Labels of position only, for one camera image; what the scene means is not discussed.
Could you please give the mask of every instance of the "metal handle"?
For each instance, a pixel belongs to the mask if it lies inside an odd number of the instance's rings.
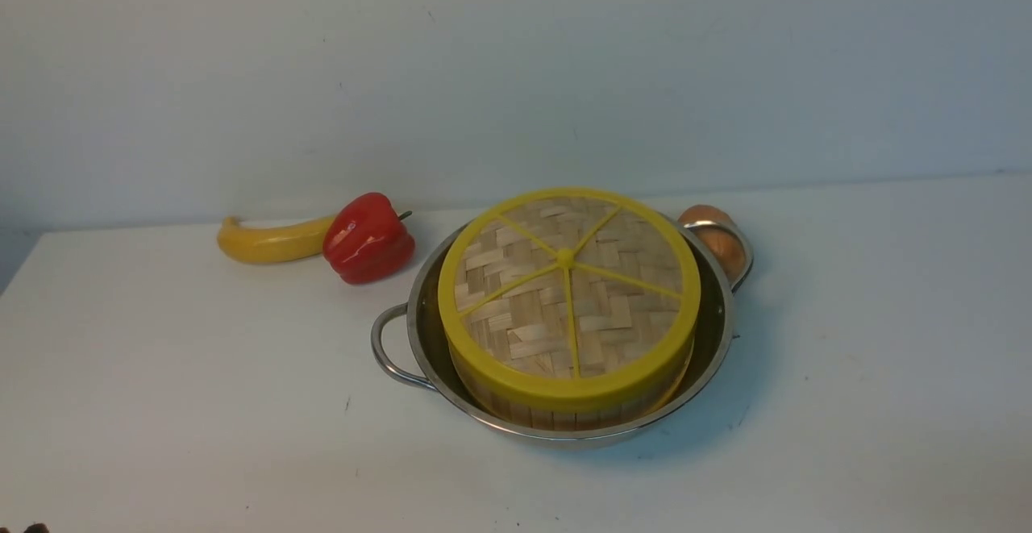
[[[408,313],[409,304],[401,304],[388,309],[387,311],[381,313],[380,317],[377,317],[377,320],[373,322],[373,356],[377,358],[377,364],[379,364],[383,371],[387,372],[387,375],[391,378],[394,378],[402,384],[409,384],[436,391],[438,389],[436,389],[429,380],[423,376],[417,376],[398,368],[397,365],[390,360],[390,357],[387,357],[387,351],[384,350],[384,325],[386,325],[391,319],[397,319],[402,315],[408,315]]]
[[[742,282],[745,281],[745,278],[748,277],[749,272],[752,271],[752,245],[749,244],[749,240],[745,239],[745,236],[742,234],[741,230],[738,230],[737,226],[722,223],[720,221],[696,221],[685,223],[682,227],[692,232],[704,228],[716,228],[733,236],[738,241],[738,244],[742,246],[742,254],[745,255],[745,266],[742,268],[742,273],[740,273],[738,277],[731,282],[731,290],[733,292],[737,291],[738,287],[742,286]]]

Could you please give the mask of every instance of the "yellow plastic rim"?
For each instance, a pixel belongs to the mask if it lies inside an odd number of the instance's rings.
[[[667,240],[681,271],[681,293],[677,295],[681,301],[681,309],[666,336],[648,353],[610,374],[590,378],[543,378],[510,368],[491,356],[490,353],[480,347],[475,339],[470,336],[465,331],[464,324],[462,324],[462,315],[471,310],[465,310],[460,314],[455,303],[455,276],[461,264],[462,253],[479,236],[480,231],[494,220],[502,220],[513,224],[512,221],[503,216],[504,213],[535,200],[558,196],[605,200],[615,205],[618,210],[635,213],[655,228],[664,240]],[[613,215],[615,213],[609,214],[603,220],[603,224],[609,218],[612,218]],[[593,237],[601,226],[602,224],[596,225],[595,228],[588,231],[585,241]],[[573,311],[573,303],[570,301],[571,289],[569,283],[571,269],[581,269],[599,273],[613,280],[635,284],[648,290],[663,292],[664,294],[672,294],[671,290],[654,287],[645,282],[636,281],[620,274],[609,272],[608,270],[593,265],[584,265],[583,263],[576,262],[576,260],[570,263],[569,254],[550,249],[528,232],[523,232],[523,234],[527,236],[538,246],[550,252],[553,257],[556,257],[555,264],[534,275],[537,277],[543,272],[550,272],[556,269],[563,270],[566,274],[567,306],[569,311]],[[577,246],[575,253],[576,250],[583,247],[585,241],[582,241]],[[487,389],[490,389],[499,397],[531,408],[574,413],[603,410],[632,401],[635,398],[641,397],[649,387],[655,385],[656,381],[672,373],[674,367],[684,366],[683,357],[686,357],[690,353],[690,342],[694,342],[695,324],[696,318],[699,315],[701,297],[702,284],[699,278],[699,266],[691,254],[691,250],[688,248],[687,242],[670,221],[652,209],[634,199],[610,192],[585,188],[556,188],[529,192],[490,209],[466,225],[462,232],[459,233],[445,256],[445,262],[441,269],[441,279],[438,283],[438,302],[441,319],[444,322],[445,332],[452,348],[452,356],[459,358],[465,365],[465,370],[476,381],[482,383]],[[578,362],[577,332],[576,324],[571,315],[568,312],[571,327],[571,354],[576,363]]]

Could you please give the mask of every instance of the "red bell pepper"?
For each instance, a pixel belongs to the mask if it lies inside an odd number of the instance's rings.
[[[416,251],[390,199],[379,192],[351,201],[332,221],[323,240],[323,256],[352,285],[372,283],[397,272]]]

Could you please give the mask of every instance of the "banana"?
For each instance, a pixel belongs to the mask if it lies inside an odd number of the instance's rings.
[[[240,226],[236,217],[222,221],[217,240],[227,257],[245,263],[278,263],[322,253],[322,243],[335,217],[273,228]]]

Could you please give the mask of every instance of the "metal pan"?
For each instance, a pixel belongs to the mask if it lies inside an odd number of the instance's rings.
[[[731,347],[734,302],[738,289],[752,269],[752,249],[745,236],[730,224],[715,221],[698,221],[678,225],[691,247],[702,279],[702,303],[696,323],[696,343],[688,370],[677,387],[673,399],[663,408],[616,426],[584,431],[542,430],[503,420],[480,408],[455,373],[448,351],[448,339],[438,311],[438,277],[448,248],[462,230],[457,229],[445,240],[423,264],[409,303],[394,306],[383,312],[373,324],[373,354],[377,364],[395,380],[439,393],[459,410],[485,427],[506,436],[531,444],[552,448],[598,448],[626,440],[644,432],[660,419],[684,406],[707,385]],[[745,251],[745,269],[734,282],[729,282],[713,253],[692,233],[694,230],[718,228],[735,237]],[[397,317],[407,316],[409,344],[416,363],[425,376],[401,370],[387,357],[383,347],[384,324]]]

